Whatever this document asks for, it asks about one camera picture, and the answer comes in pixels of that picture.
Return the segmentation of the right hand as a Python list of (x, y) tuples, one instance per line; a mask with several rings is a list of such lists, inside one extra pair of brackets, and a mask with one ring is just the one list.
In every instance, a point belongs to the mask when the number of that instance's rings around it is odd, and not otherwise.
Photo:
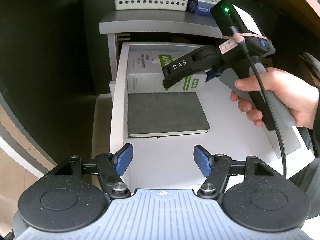
[[(298, 127), (313, 129), (319, 102), (317, 87), (277, 68), (267, 68), (267, 72), (260, 74), (260, 78), (264, 88), (272, 91), (289, 108)], [(234, 84), (237, 89), (244, 92), (260, 90), (255, 76), (236, 80)], [(238, 102), (239, 110), (246, 113), (249, 121), (252, 121), (257, 127), (262, 127), (263, 114), (261, 111), (253, 109), (249, 101), (240, 99), (234, 91), (231, 92), (231, 101)]]

